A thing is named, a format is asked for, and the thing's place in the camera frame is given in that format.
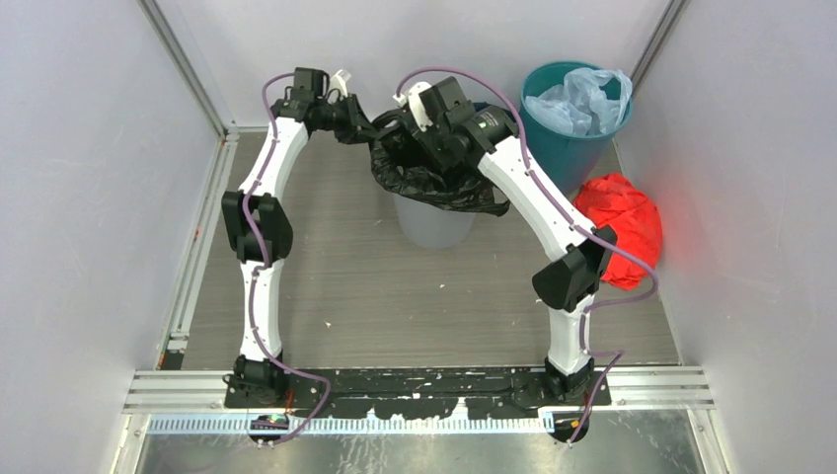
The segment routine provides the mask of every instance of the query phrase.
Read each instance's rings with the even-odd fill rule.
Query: plastic bag
[[[601,89],[612,79],[622,86],[618,101],[608,99]],[[532,117],[552,131],[599,135],[614,131],[622,123],[633,90],[631,79],[622,71],[581,67],[568,72],[564,84],[524,100]]]
[[[369,144],[372,176],[384,190],[440,209],[484,212],[501,216],[509,201],[496,202],[494,184],[465,165],[443,174],[422,165],[420,145],[401,127],[395,127]]]
[[[611,173],[584,183],[573,204],[596,227],[610,225],[616,232],[619,248],[656,268],[662,251],[659,211],[624,176]],[[642,267],[614,253],[602,281],[617,288],[634,289],[645,276]]]

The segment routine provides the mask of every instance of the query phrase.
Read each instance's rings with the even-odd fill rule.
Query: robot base
[[[282,361],[282,354],[277,357]],[[224,377],[226,408],[267,408],[287,400],[290,377],[269,360],[255,361],[239,355],[233,373]]]
[[[578,372],[571,375],[564,375],[555,368],[549,359],[544,359],[546,366],[545,381],[550,392],[559,399],[573,400],[584,394],[584,390],[592,390],[590,385],[595,383],[595,360],[591,357]]]
[[[544,367],[460,367],[460,368],[350,368],[312,369],[307,372],[329,378],[333,389],[317,418],[365,419],[374,413],[388,420],[394,415],[406,420],[439,417],[444,419],[464,403],[471,420],[513,420],[539,418],[538,410],[548,406],[581,407],[592,393],[600,371],[587,373],[583,385],[572,392],[556,395],[551,388],[554,376]],[[610,405],[607,383],[593,405]],[[322,396],[322,384],[290,377],[286,392],[264,398],[233,398],[227,393],[228,408],[271,409],[289,407],[296,418],[306,417]],[[287,400],[285,393],[292,393]],[[248,406],[232,407],[247,400]],[[556,415],[555,439],[566,441],[574,430],[573,421],[581,412]],[[586,433],[582,430],[580,439]],[[258,436],[263,442],[275,437]]]

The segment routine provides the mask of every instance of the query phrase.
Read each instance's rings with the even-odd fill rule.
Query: clear plastic bag
[[[614,78],[622,85],[618,101],[608,99],[601,89]],[[552,131],[599,135],[612,132],[622,123],[633,89],[631,79],[622,71],[581,67],[568,72],[564,84],[524,100],[532,117]]]

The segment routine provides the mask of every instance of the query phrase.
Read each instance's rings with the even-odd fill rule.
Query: teal trash bin
[[[549,130],[539,123],[526,110],[525,98],[540,96],[550,87],[564,84],[564,76],[579,67],[601,69],[584,62],[552,62],[532,71],[523,81],[523,87],[520,88],[520,118],[523,120],[523,126],[526,127],[529,151],[543,168],[544,173],[564,194],[571,193],[584,184],[613,135],[631,118],[634,107],[632,99],[625,110],[622,123],[613,132],[603,135],[565,135]],[[602,89],[608,99],[619,100],[622,85],[618,80],[613,79]]]

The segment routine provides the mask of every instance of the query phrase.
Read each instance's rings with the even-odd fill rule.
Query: red bag
[[[588,181],[575,198],[575,207],[596,224],[610,225],[616,244],[653,269],[662,250],[662,223],[656,205],[624,176],[611,173]],[[613,254],[602,281],[634,289],[647,272],[621,255]]]

